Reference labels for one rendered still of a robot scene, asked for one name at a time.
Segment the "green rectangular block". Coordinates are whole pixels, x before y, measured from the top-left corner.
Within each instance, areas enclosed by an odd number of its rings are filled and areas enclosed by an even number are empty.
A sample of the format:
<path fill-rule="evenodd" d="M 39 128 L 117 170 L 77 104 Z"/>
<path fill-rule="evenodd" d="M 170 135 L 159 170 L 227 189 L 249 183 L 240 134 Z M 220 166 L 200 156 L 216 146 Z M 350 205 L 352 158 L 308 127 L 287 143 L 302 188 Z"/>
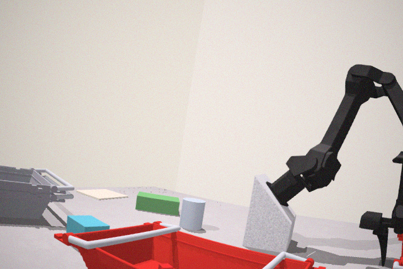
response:
<path fill-rule="evenodd" d="M 136 199 L 136 208 L 148 212 L 178 215 L 179 198 L 165 195 L 156 195 L 139 192 Z"/>

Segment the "cream flat panel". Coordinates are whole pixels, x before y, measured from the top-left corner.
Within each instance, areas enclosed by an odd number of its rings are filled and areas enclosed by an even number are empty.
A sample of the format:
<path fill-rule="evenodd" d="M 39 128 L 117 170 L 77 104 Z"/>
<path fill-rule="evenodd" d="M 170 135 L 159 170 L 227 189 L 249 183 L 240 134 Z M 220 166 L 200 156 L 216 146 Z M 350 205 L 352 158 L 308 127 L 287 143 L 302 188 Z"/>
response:
<path fill-rule="evenodd" d="M 107 189 L 97 189 L 97 190 L 76 190 L 77 193 L 87 195 L 89 197 L 93 197 L 97 200 L 106 200 L 106 199 L 114 199 L 114 198 L 128 198 L 127 195 L 123 195 L 121 193 L 112 192 Z"/>

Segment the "red plastic tray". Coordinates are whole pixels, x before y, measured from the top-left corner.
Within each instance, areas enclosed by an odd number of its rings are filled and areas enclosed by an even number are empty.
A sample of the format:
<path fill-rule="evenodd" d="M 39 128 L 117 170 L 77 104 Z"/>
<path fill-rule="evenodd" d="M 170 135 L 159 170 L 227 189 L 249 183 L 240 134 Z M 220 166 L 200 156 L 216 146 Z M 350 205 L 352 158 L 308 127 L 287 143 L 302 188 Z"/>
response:
<path fill-rule="evenodd" d="M 54 238 L 77 248 L 88 269 L 158 269 L 168 263 L 173 269 L 263 269 L 275 255 L 215 242 L 183 232 L 172 232 L 127 243 L 85 249 L 69 243 L 74 236 L 85 241 L 115 238 L 164 229 L 161 221 L 140 226 L 83 233 L 58 233 Z M 285 258 L 274 269 L 326 269 L 312 267 L 314 260 Z"/>

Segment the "light grey cylinder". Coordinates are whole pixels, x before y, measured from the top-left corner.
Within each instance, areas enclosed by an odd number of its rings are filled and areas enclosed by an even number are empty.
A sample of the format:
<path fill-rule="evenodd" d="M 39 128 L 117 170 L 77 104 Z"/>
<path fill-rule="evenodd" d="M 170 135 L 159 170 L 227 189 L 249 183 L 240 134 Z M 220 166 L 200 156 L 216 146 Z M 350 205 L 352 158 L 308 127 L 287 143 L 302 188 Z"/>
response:
<path fill-rule="evenodd" d="M 206 201 L 197 198 L 183 198 L 179 227 L 189 230 L 202 228 Z"/>

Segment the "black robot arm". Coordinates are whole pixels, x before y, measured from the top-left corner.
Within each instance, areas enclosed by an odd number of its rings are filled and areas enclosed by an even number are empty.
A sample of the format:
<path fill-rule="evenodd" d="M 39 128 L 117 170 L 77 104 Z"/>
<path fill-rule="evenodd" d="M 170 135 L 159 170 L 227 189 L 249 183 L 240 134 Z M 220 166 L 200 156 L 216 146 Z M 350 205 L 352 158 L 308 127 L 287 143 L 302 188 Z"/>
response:
<path fill-rule="evenodd" d="M 382 86 L 375 86 L 374 82 Z M 305 156 L 291 156 L 286 162 L 289 170 L 272 184 L 265 182 L 281 205 L 289 206 L 287 202 L 304 188 L 312 192 L 334 181 L 341 167 L 338 152 L 361 104 L 370 98 L 383 96 L 388 96 L 403 126 L 403 90 L 395 76 L 363 64 L 356 64 L 349 69 L 344 98 L 321 143 L 310 149 Z M 392 211 L 391 224 L 396 234 L 403 234 L 403 200 L 399 198 Z"/>

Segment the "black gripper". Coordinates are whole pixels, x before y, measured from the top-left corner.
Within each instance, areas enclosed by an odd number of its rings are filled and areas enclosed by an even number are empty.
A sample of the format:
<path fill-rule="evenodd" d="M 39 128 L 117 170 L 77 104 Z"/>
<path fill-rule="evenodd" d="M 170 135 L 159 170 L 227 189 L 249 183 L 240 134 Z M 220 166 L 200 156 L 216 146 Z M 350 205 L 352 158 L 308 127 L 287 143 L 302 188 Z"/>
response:
<path fill-rule="evenodd" d="M 399 188 L 398 197 L 400 200 L 403 200 L 403 188 Z M 391 224 L 391 218 L 382 217 L 383 213 L 379 212 L 365 212 L 360 219 L 359 228 L 373 230 L 374 235 L 378 236 L 380 251 L 381 251 L 381 259 L 382 266 L 385 264 L 386 253 L 387 253 L 387 241 L 388 241 L 388 228 L 394 228 L 394 225 Z"/>

